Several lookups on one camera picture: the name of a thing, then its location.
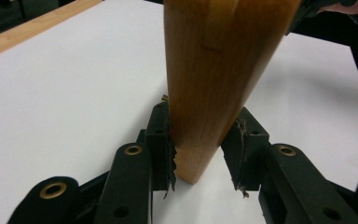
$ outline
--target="wood grain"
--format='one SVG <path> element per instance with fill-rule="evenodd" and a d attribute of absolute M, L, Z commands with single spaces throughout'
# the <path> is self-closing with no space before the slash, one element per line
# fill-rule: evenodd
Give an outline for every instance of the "wood grain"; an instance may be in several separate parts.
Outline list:
<path fill-rule="evenodd" d="M 165 0 L 164 5 L 176 175 L 195 184 L 289 27 L 299 0 Z"/>
<path fill-rule="evenodd" d="M 0 34 L 0 53 L 93 7 L 102 0 L 76 0 Z"/>

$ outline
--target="wooden leg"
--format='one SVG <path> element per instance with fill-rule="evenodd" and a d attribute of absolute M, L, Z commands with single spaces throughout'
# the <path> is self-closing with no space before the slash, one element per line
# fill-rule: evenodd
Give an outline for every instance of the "wooden leg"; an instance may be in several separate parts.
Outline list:
<path fill-rule="evenodd" d="M 195 184 L 293 19 L 299 0 L 165 0 L 176 174 Z"/>

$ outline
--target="wooden post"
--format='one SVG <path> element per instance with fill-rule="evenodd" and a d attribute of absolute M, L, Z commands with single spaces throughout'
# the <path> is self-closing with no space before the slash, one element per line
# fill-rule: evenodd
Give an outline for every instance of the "wooden post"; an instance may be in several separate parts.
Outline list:
<path fill-rule="evenodd" d="M 164 1 L 176 175 L 192 184 L 199 180 L 298 5 L 299 0 Z"/>

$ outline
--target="white table surface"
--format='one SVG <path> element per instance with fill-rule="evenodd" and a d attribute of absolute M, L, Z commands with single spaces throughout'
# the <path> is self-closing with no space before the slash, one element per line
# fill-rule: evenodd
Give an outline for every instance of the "white table surface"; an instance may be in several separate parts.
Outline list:
<path fill-rule="evenodd" d="M 38 182 L 83 184 L 135 141 L 166 90 L 162 6 L 106 0 L 0 54 L 0 223 Z M 324 176 L 358 182 L 358 72 L 345 46 L 283 39 L 246 103 L 271 143 L 302 149 Z M 195 186 L 155 193 L 159 223 L 264 223 L 216 153 Z"/>

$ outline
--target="wooden table edge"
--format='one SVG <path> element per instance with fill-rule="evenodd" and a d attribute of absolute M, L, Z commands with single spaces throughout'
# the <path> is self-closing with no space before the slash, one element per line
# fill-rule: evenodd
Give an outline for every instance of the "wooden table edge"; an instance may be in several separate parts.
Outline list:
<path fill-rule="evenodd" d="M 0 53 L 36 36 L 75 15 L 100 4 L 102 0 L 76 0 L 38 18 L 27 21 L 0 34 Z"/>

